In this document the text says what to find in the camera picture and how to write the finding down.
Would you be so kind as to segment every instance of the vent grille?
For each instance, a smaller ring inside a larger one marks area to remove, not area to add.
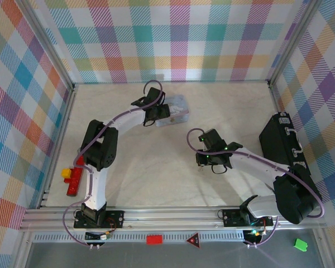
[[[146,242],[146,237],[149,235],[162,235],[164,243],[177,243],[185,242],[188,238],[193,236],[196,232],[115,232],[108,242]],[[223,230],[223,231],[201,231],[198,232],[201,242],[237,242],[243,241],[242,230]],[[79,240],[84,239],[84,232],[79,232],[74,235]],[[35,234],[35,243],[48,243],[48,242],[73,242],[65,232],[42,232]]]

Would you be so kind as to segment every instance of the green block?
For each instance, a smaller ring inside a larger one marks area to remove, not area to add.
[[[297,238],[295,240],[295,245],[294,245],[295,248],[303,251],[303,252],[306,252],[307,251],[307,247],[308,247],[308,243],[304,242],[303,240],[300,240],[299,238]]]

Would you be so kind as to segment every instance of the clear plastic container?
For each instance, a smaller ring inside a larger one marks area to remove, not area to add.
[[[183,95],[166,97],[164,103],[169,105],[170,117],[157,120],[155,122],[156,126],[162,127],[167,125],[184,123],[189,119],[188,103]]]

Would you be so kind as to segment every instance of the metal rail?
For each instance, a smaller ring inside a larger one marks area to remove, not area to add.
[[[123,228],[117,231],[213,231],[226,229],[251,230],[247,227],[224,227],[223,221],[218,218],[220,209],[238,209],[238,207],[158,207],[158,208],[108,208],[109,210],[125,211]],[[28,210],[21,231],[62,231],[62,216],[64,208],[41,208]],[[73,230],[75,209],[71,209],[65,222]],[[326,223],[323,219],[304,219],[294,225],[285,219],[279,220],[278,229],[314,229],[323,228]]]

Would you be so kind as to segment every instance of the yellow block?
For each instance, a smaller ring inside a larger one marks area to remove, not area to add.
[[[61,176],[64,179],[70,179],[71,178],[71,170],[70,169],[62,169]]]

